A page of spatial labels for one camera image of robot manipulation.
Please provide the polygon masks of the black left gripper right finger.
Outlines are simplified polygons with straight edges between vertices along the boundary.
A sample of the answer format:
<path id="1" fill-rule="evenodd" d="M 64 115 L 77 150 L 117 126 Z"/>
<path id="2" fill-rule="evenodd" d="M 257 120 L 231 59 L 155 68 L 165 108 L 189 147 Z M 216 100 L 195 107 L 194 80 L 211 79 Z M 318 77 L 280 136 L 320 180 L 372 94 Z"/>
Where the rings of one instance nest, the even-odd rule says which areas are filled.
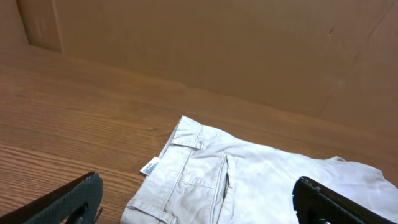
<path id="1" fill-rule="evenodd" d="M 300 224 L 394 224 L 306 176 L 296 181 L 292 201 Z"/>

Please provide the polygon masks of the beige khaki shorts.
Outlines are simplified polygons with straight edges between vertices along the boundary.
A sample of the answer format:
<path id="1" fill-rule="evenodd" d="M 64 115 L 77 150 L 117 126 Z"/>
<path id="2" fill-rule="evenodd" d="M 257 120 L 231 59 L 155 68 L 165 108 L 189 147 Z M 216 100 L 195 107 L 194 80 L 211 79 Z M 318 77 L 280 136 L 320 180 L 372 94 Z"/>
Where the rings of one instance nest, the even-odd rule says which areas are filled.
<path id="1" fill-rule="evenodd" d="M 150 165 L 122 223 L 297 223 L 301 176 L 397 221 L 397 188 L 374 167 L 254 144 L 186 116 Z"/>

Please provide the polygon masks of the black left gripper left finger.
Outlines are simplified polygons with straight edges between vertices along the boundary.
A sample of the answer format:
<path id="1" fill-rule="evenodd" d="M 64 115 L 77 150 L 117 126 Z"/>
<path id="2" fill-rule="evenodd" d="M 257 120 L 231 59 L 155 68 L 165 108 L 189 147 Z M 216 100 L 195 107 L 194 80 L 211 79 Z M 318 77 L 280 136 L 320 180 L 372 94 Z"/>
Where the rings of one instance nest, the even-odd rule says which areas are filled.
<path id="1" fill-rule="evenodd" d="M 89 172 L 1 217 L 1 223 L 92 224 L 102 214 L 103 180 Z"/>

